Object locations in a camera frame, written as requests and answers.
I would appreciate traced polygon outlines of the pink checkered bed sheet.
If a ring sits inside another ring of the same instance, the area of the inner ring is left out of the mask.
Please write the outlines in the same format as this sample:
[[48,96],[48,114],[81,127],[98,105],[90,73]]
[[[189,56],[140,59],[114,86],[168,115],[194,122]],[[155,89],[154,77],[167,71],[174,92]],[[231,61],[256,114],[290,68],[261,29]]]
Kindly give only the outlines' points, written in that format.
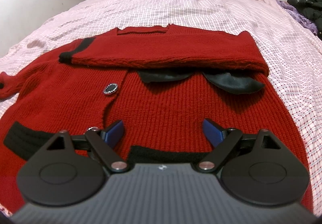
[[321,40],[278,0],[85,0],[49,18],[9,49],[1,71],[15,75],[40,55],[113,28],[176,24],[230,34],[248,31],[269,80],[302,136],[310,167],[313,211],[321,214]]

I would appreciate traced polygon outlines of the black jacket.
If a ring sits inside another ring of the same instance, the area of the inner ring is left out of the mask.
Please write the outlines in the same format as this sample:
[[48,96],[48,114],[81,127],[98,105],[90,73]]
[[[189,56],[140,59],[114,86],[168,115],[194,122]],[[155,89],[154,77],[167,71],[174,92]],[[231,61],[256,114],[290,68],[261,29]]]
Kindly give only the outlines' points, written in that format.
[[287,0],[287,2],[316,25],[317,36],[321,39],[321,0]]

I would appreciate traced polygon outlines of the purple cloth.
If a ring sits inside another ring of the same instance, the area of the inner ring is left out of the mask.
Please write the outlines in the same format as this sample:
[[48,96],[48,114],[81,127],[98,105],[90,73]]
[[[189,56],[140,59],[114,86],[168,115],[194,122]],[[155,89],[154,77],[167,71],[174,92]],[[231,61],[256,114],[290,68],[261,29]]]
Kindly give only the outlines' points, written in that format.
[[276,0],[277,4],[289,13],[300,25],[310,30],[315,36],[318,35],[317,26],[305,16],[301,15],[294,6],[289,5],[286,1]]

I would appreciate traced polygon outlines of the red knitted cardigan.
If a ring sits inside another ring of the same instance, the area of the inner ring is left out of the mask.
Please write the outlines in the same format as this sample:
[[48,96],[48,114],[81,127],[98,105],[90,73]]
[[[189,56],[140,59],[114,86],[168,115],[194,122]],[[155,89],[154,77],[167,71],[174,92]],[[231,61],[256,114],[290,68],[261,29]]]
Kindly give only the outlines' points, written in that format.
[[273,132],[304,164],[299,131],[251,35],[177,25],[112,29],[1,73],[1,204],[24,204],[16,175],[60,130],[82,135],[122,120],[115,152],[132,162],[196,163],[212,150],[202,122]]

